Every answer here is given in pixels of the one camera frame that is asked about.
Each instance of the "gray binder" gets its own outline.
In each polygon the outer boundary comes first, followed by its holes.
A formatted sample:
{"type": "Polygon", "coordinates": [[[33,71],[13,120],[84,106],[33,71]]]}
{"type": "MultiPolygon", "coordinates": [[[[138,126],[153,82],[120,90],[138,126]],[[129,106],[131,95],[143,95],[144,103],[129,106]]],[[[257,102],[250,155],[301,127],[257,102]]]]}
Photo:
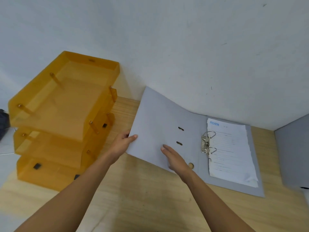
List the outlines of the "gray binder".
{"type": "Polygon", "coordinates": [[[208,118],[211,117],[189,112],[160,93],[146,87],[130,132],[131,135],[138,134],[138,139],[130,144],[127,153],[173,172],[168,168],[166,156],[160,151],[162,144],[167,144],[175,149],[187,164],[192,163],[194,165],[193,171],[204,182],[265,197],[249,125],[246,125],[246,129],[252,160],[257,173],[258,187],[229,182],[209,175],[208,156],[201,152],[201,138],[207,131],[208,118]]]}

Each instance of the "black object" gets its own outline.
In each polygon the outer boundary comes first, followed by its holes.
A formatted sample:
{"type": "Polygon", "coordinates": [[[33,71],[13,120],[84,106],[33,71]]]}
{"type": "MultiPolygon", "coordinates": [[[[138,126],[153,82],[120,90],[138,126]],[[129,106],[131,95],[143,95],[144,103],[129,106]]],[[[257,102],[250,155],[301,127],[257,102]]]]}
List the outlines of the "black object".
{"type": "Polygon", "coordinates": [[[34,165],[33,168],[34,168],[35,170],[38,170],[41,166],[42,166],[41,164],[36,163],[36,165],[34,165]]]}
{"type": "Polygon", "coordinates": [[[4,110],[0,109],[0,140],[6,134],[10,127],[9,114],[5,113],[4,110]]]}

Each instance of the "wooden table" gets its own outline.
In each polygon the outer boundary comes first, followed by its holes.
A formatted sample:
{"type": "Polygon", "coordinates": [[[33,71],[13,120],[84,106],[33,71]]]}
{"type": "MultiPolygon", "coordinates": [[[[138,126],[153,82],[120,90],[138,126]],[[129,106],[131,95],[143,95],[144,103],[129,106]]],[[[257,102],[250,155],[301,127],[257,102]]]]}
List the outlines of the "wooden table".
{"type": "MultiPolygon", "coordinates": [[[[119,97],[106,150],[131,127],[139,102],[119,97]]],[[[308,231],[304,196],[282,185],[273,131],[252,127],[266,198],[210,185],[256,231],[308,231]]],[[[21,182],[13,172],[0,190],[0,209],[30,216],[57,192],[21,182]]],[[[78,231],[210,231],[187,186],[171,172],[124,154],[99,186],[78,231]]]]}

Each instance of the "round hole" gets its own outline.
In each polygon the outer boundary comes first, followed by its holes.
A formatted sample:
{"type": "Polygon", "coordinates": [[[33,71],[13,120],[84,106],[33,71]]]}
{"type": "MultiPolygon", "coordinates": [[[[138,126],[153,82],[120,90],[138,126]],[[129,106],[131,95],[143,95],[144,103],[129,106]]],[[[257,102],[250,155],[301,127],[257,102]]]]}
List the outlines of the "round hole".
{"type": "Polygon", "coordinates": [[[189,163],[188,166],[189,166],[189,168],[194,169],[194,164],[189,163]]]}

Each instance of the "stack of white paper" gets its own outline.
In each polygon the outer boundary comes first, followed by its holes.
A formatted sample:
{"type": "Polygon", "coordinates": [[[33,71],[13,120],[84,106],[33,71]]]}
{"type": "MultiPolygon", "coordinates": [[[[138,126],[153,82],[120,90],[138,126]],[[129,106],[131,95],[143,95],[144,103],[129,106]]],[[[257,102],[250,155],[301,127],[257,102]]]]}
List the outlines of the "stack of white paper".
{"type": "Polygon", "coordinates": [[[216,135],[209,140],[209,146],[217,149],[213,154],[209,154],[210,176],[258,187],[245,125],[209,118],[207,131],[216,132],[216,135]]]}

